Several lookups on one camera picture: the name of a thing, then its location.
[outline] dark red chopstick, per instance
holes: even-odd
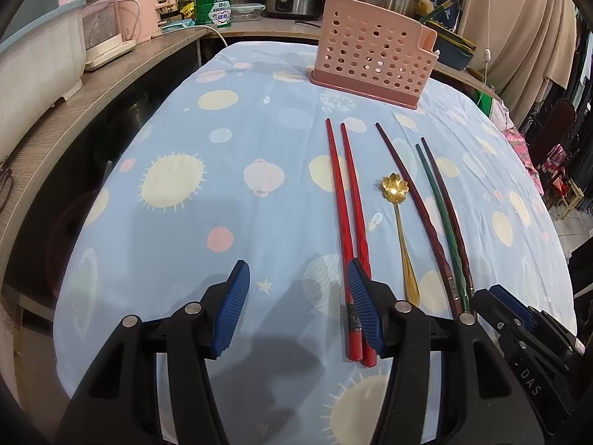
[[[367,227],[362,212],[361,193],[358,189],[357,172],[354,167],[350,141],[348,140],[348,130],[346,124],[342,122],[342,139],[344,140],[344,153],[346,155],[346,166],[348,167],[348,181],[350,182],[350,192],[352,194],[352,209],[354,210],[354,230],[357,235],[358,259],[367,273],[371,277],[371,261],[369,259],[369,246],[367,244]],[[372,368],[377,364],[377,353],[367,343],[364,335],[362,337],[362,364]]]
[[[348,220],[348,206],[346,205],[346,194],[344,184],[342,183],[342,173],[340,171],[340,162],[337,158],[336,141],[334,140],[333,130],[331,130],[330,119],[325,120],[327,127],[327,137],[330,144],[331,170],[334,179],[334,188],[336,190],[337,217],[340,228],[340,241],[342,244],[342,265],[344,273],[344,288],[346,294],[346,307],[348,308],[348,350],[346,356],[351,361],[361,361],[362,359],[362,328],[354,300],[348,288],[348,263],[354,259],[354,248],[352,246],[352,235],[350,234],[350,221]]]

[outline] green can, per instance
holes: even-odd
[[[194,0],[197,25],[231,26],[231,0]]]

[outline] golden spoon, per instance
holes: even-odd
[[[400,240],[401,249],[401,265],[404,272],[405,298],[408,302],[417,307],[420,304],[420,292],[418,291],[416,276],[414,276],[414,269],[411,267],[410,256],[405,247],[404,232],[401,227],[400,208],[398,206],[398,204],[405,201],[405,193],[408,192],[408,185],[407,182],[401,179],[399,174],[392,174],[389,177],[384,177],[382,185],[383,195],[393,204],[395,209],[397,235]]]

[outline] beige curtain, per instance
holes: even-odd
[[[464,0],[459,34],[477,50],[470,66],[484,71],[491,52],[488,83],[505,101],[515,124],[542,100],[550,80],[566,88],[576,45],[571,0]]]

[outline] metal screw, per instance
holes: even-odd
[[[395,303],[395,309],[400,313],[409,313],[411,312],[411,304],[407,301],[398,301]]]
[[[459,321],[461,321],[463,324],[465,324],[467,326],[471,326],[476,322],[476,318],[474,317],[473,314],[461,313],[459,315]]]
[[[131,328],[132,326],[135,326],[136,323],[138,322],[138,317],[134,316],[133,314],[126,316],[123,320],[122,320],[122,324],[126,327],[126,328]]]
[[[202,305],[200,303],[187,303],[184,309],[187,314],[198,314],[202,310]]]

